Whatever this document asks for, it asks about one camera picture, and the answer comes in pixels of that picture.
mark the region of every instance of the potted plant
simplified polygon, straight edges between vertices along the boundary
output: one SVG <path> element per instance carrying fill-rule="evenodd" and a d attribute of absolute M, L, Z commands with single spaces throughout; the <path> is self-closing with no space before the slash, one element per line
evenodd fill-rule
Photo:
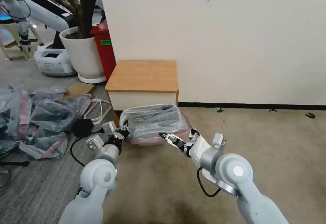
<path fill-rule="evenodd" d="M 53 0 L 69 10 L 76 27 L 60 33 L 61 41 L 69 54 L 78 77 L 85 83 L 105 81 L 94 37 L 90 34 L 96 0 Z"/>

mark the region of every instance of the white flower pot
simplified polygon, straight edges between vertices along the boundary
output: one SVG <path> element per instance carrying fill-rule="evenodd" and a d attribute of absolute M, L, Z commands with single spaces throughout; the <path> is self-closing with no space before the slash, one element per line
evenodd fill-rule
<path fill-rule="evenodd" d="M 59 36 L 69 54 L 72 66 L 78 73 L 80 81 L 89 84 L 105 81 L 94 37 L 87 39 L 65 38 L 76 31 L 77 27 L 66 29 Z"/>

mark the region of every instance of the black baseboard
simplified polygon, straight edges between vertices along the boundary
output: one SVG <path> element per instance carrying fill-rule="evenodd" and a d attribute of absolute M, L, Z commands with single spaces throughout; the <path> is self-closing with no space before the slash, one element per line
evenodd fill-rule
<path fill-rule="evenodd" d="M 178 102 L 178 107 L 326 110 L 326 105 Z"/>

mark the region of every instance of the white wall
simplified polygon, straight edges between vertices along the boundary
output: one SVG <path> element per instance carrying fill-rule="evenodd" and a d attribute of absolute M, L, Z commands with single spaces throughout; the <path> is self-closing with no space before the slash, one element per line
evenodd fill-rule
<path fill-rule="evenodd" d="M 103 0 L 116 59 L 176 59 L 179 102 L 326 105 L 326 0 Z"/>

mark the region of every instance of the wooden tabletop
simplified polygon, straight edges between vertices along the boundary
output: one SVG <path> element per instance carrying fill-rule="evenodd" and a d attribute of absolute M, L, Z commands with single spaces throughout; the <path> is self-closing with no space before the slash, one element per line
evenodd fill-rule
<path fill-rule="evenodd" d="M 105 89 L 111 92 L 177 92 L 177 62 L 120 60 Z"/>

